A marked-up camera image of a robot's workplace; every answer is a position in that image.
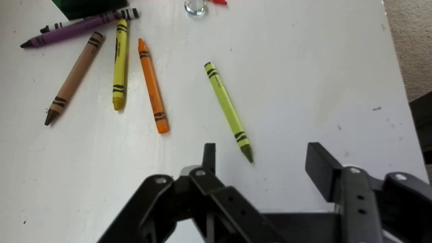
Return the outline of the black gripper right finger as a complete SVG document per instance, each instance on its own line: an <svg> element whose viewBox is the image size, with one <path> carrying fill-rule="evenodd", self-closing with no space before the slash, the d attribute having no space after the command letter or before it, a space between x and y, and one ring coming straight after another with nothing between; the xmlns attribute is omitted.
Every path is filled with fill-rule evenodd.
<svg viewBox="0 0 432 243"><path fill-rule="evenodd" d="M307 144L305 169L334 203L342 243L432 243L432 186L419 178L402 171L373 178L317 141Z"/></svg>

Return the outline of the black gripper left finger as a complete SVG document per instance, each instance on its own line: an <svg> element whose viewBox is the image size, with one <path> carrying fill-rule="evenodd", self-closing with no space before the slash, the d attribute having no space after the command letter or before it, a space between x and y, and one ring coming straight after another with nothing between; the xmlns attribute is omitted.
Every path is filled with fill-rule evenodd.
<svg viewBox="0 0 432 243"><path fill-rule="evenodd" d="M284 243L275 225L214 173L215 144L202 163L174 179L147 176L97 243L166 243L178 221L191 219L205 243Z"/></svg>

